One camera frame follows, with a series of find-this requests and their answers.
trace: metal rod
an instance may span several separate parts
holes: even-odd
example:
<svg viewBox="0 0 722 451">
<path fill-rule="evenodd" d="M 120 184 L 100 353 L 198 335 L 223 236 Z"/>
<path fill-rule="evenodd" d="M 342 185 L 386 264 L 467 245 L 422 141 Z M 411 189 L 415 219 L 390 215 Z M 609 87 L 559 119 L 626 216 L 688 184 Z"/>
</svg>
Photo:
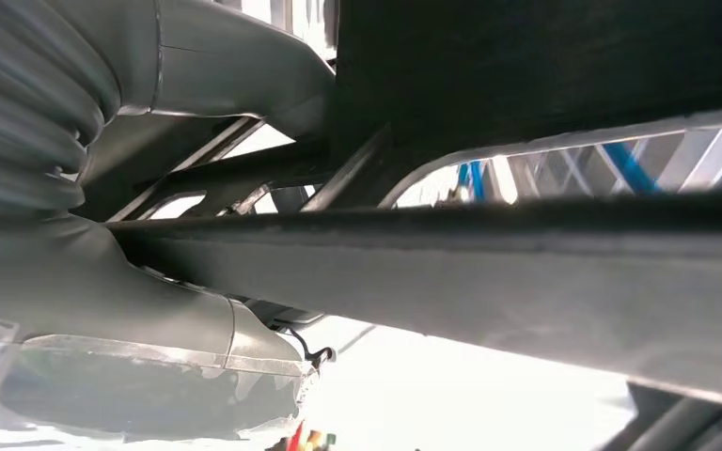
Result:
<svg viewBox="0 0 722 451">
<path fill-rule="evenodd" d="M 620 179 L 630 187 L 636 194 L 657 192 L 654 180 L 649 177 L 640 163 L 633 157 L 631 152 L 623 143 L 606 143 L 601 145 L 603 156 L 610 159 L 609 166 L 615 167 L 621 175 Z"/>
<path fill-rule="evenodd" d="M 704 151 L 704 155 L 687 176 L 681 190 L 707 189 L 722 177 L 722 130 Z"/>
<path fill-rule="evenodd" d="M 636 162 L 640 163 L 640 158 L 643 156 L 643 152 L 646 151 L 646 147 L 649 144 L 650 139 L 651 138 L 640 138 L 636 141 L 631 152 L 632 158 L 635 159 Z M 626 187 L 627 185 L 623 181 L 623 179 L 616 179 L 616 182 L 613 183 L 613 189 L 610 190 L 610 193 L 618 193 Z"/>
<path fill-rule="evenodd" d="M 722 415 L 722 405 L 683 398 L 660 417 L 629 451 L 668 451 L 680 449 Z"/>
<path fill-rule="evenodd" d="M 111 228 L 134 264 L 220 292 L 722 401 L 722 194 Z"/>
<path fill-rule="evenodd" d="M 131 213 L 124 220 L 145 219 L 171 196 L 193 192 L 205 192 L 206 197 L 188 215 L 214 216 L 237 202 L 246 205 L 252 200 L 247 198 L 259 189 L 291 186 L 289 180 L 314 183 L 332 173 L 330 152 L 323 141 L 267 148 L 168 174 L 153 184 L 148 195 L 132 203 Z"/>
<path fill-rule="evenodd" d="M 359 173 L 369 170 L 371 160 L 391 148 L 391 130 L 383 127 L 345 162 L 320 190 L 308 199 L 303 211 L 327 210 L 334 207 L 340 195 L 346 194 L 348 186 L 359 178 Z"/>
<path fill-rule="evenodd" d="M 616 183 L 626 186 L 632 192 L 632 188 L 630 187 L 630 184 L 627 183 L 627 180 L 624 178 L 624 175 L 621 173 L 619 168 L 613 163 L 613 160 L 610 158 L 610 155 L 607 154 L 607 151 L 604 149 L 604 147 L 601 144 L 595 144 L 595 145 L 593 145 L 593 148 L 596 149 L 596 153 L 598 153 L 599 156 L 602 157 L 604 164 L 607 166 L 608 169 L 610 169 L 610 172 L 613 174 L 613 177 L 616 178 Z"/>
<path fill-rule="evenodd" d="M 583 173 L 580 171 L 579 166 L 577 166 L 577 161 L 575 161 L 571 155 L 569 155 L 569 150 L 562 149 L 560 150 L 560 155 L 563 157 L 563 161 L 566 162 L 566 164 L 569 166 L 569 174 L 571 174 L 574 179 L 577 180 L 577 184 L 580 185 L 580 189 L 583 191 L 583 193 L 587 195 L 593 195 L 593 190 L 590 189 L 590 185 L 588 185 L 588 182 L 585 180 L 585 176 L 583 176 Z"/>
<path fill-rule="evenodd" d="M 657 178 L 657 184 L 665 191 L 676 193 L 693 172 L 704 152 L 710 147 L 722 129 L 694 129 L 684 133 L 682 142 L 673 150 L 671 159 Z"/>
<path fill-rule="evenodd" d="M 214 139 L 212 139 L 208 144 L 206 144 L 206 146 L 198 149 L 186 160 L 176 165 L 176 167 L 174 167 L 171 172 L 180 171 L 197 163 L 203 163 L 204 159 L 206 158 L 208 158 L 209 160 L 213 159 L 214 157 L 219 158 L 219 156 L 221 156 L 225 152 L 228 152 L 231 148 L 238 146 L 239 143 L 244 140 L 244 138 L 249 136 L 250 133 L 254 132 L 260 125 L 261 122 L 255 120 L 252 117 L 242 117 L 238 119 L 220 134 L 215 136 Z M 214 154 L 215 150 L 220 147 L 221 150 L 217 151 L 216 154 Z M 159 179 L 153 184 L 151 184 L 131 203 L 120 209 L 120 211 L 118 211 L 111 218 L 109 218 L 109 222 L 129 219 L 132 218 L 132 216 L 141 215 L 142 213 L 145 213 L 147 209 L 152 208 L 152 205 L 147 207 L 148 201 L 163 188 L 163 180 L 164 179 Z"/>
</svg>

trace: black metal panel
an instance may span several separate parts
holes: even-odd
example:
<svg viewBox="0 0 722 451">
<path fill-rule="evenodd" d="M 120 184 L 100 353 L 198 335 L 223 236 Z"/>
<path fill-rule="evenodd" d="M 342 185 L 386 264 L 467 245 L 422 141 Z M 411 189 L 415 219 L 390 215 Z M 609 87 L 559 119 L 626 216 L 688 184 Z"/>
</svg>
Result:
<svg viewBox="0 0 722 451">
<path fill-rule="evenodd" d="M 334 152 L 390 124 L 388 188 L 466 148 L 722 110 L 722 1 L 352 1 L 340 39 Z"/>
</svg>

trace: bright light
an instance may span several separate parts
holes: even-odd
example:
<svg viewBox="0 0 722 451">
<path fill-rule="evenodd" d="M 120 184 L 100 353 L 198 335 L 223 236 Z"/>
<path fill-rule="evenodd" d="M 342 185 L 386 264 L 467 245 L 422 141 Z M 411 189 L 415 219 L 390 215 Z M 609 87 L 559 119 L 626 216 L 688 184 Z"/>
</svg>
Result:
<svg viewBox="0 0 722 451">
<path fill-rule="evenodd" d="M 179 216 L 183 215 L 187 210 L 199 204 L 204 197 L 206 197 L 205 194 L 188 195 L 186 197 L 180 197 L 178 199 L 172 200 L 161 206 L 158 210 L 156 210 L 150 216 L 150 219 L 178 218 Z"/>
<path fill-rule="evenodd" d="M 274 148 L 285 144 L 293 143 L 294 140 L 282 132 L 276 130 L 269 124 L 262 125 L 258 130 L 227 153 L 223 158 L 238 157 L 247 153 L 258 152 L 266 148 Z"/>
<path fill-rule="evenodd" d="M 253 208 L 256 209 L 256 214 L 278 213 L 278 209 L 275 207 L 275 201 L 269 193 L 256 201 L 256 203 L 253 204 Z"/>
<path fill-rule="evenodd" d="M 516 190 L 516 181 L 513 179 L 513 172 L 510 170 L 508 157 L 505 155 L 497 155 L 491 159 L 494 166 L 494 174 L 496 175 L 496 184 L 499 185 L 499 192 L 502 199 L 509 204 L 516 202 L 519 198 L 519 192 Z"/>
<path fill-rule="evenodd" d="M 397 199 L 397 208 L 435 205 L 458 185 L 458 165 L 444 166 L 414 183 Z"/>
<path fill-rule="evenodd" d="M 590 451 L 635 415 L 620 375 L 340 317 L 301 333 L 315 349 L 352 343 L 306 414 L 346 451 Z"/>
</svg>

